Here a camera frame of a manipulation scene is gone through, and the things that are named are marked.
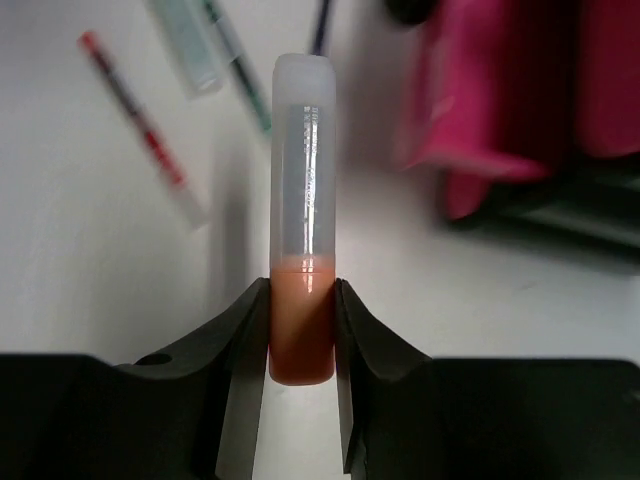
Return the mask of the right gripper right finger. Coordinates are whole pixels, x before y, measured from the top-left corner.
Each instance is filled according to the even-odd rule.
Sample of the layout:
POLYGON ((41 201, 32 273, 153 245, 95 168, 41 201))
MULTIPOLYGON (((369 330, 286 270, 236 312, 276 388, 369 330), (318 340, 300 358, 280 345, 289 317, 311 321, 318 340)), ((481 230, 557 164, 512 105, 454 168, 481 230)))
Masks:
POLYGON ((336 284, 344 471, 354 479, 635 479, 639 369, 433 358, 336 284))

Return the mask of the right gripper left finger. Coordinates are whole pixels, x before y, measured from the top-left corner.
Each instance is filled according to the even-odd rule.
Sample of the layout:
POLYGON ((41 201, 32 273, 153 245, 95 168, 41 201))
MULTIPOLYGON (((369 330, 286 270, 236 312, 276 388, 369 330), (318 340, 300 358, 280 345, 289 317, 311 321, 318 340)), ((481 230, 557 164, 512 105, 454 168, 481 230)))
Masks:
POLYGON ((248 479, 266 370, 269 283, 133 364, 1 358, 5 479, 248 479))

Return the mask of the orange highlighter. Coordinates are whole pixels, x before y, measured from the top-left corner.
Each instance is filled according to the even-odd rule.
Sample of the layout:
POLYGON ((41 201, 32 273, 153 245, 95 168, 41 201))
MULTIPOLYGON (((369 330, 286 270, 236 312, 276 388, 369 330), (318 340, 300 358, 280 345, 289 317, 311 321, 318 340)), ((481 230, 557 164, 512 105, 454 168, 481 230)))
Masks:
POLYGON ((314 385, 334 373, 336 76, 289 53, 273 72, 269 373, 314 385))

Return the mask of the green highlighter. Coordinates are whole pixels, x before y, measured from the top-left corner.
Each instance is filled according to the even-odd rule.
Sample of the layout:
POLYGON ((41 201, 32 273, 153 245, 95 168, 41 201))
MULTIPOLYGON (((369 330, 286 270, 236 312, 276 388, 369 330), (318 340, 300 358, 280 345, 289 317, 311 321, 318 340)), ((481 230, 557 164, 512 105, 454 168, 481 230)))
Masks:
POLYGON ((222 69, 207 34, 199 1, 147 2, 173 67, 189 97, 216 93, 222 69))

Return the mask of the pink top drawer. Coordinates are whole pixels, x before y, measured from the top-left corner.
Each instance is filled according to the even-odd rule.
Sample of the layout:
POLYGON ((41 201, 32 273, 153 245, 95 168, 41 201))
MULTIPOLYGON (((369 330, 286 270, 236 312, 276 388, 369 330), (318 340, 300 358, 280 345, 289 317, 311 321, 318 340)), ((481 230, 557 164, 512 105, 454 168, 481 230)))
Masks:
POLYGON ((581 3, 576 134, 595 157, 639 151, 639 2, 581 3))

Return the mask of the red gel pen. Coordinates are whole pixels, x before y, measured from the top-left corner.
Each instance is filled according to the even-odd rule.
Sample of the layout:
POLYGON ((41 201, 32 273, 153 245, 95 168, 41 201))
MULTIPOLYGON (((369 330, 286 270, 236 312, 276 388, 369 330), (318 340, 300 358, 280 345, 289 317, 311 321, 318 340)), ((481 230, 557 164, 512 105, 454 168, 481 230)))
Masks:
POLYGON ((186 170, 150 121, 145 109, 129 91, 97 34, 94 31, 86 31, 78 38, 77 43, 140 138, 186 221, 193 229, 204 225, 207 220, 206 211, 189 184, 186 170))

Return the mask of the black drawer cabinet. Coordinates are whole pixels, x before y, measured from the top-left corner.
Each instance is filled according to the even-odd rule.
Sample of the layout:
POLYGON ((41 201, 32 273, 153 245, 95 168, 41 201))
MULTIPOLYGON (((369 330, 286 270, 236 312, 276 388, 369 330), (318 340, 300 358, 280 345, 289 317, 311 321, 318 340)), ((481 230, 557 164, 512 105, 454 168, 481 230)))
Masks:
MULTIPOLYGON (((401 25, 418 31, 416 54, 411 64, 406 90, 405 118, 399 132, 399 162, 403 168, 410 147, 405 128, 408 125, 407 102, 414 63, 418 55, 421 28, 432 1, 389 1, 389 16, 401 25)), ((549 180, 521 186, 513 190, 492 210, 465 222, 449 222, 438 209, 436 195, 441 184, 439 170, 435 193, 435 208, 442 222, 469 228, 497 219, 530 222, 538 230, 557 229, 582 241, 603 241, 617 247, 637 250, 639 247, 639 151, 619 157, 595 157, 579 144, 576 134, 577 73, 580 36, 581 3, 576 23, 572 83, 571 151, 566 162, 549 180)))

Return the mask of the purple gel pen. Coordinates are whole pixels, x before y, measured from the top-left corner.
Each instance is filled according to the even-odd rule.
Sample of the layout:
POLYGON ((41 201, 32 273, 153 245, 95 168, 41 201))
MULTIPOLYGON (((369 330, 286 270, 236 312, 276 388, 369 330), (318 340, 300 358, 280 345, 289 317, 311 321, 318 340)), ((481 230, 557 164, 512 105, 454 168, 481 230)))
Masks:
POLYGON ((329 25, 332 0, 321 0, 316 16, 314 28, 312 30, 312 41, 308 53, 315 56, 324 55, 325 38, 329 25))

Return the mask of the green gel pen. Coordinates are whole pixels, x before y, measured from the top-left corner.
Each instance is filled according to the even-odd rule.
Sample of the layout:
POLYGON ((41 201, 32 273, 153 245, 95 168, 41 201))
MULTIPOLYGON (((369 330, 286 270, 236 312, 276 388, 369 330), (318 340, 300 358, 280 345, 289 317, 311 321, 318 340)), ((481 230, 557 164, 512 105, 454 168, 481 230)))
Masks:
POLYGON ((269 135, 272 126, 269 107, 229 17, 217 1, 203 0, 201 5, 208 23, 217 32, 220 45, 228 57, 236 83, 251 107, 259 129, 263 134, 269 135))

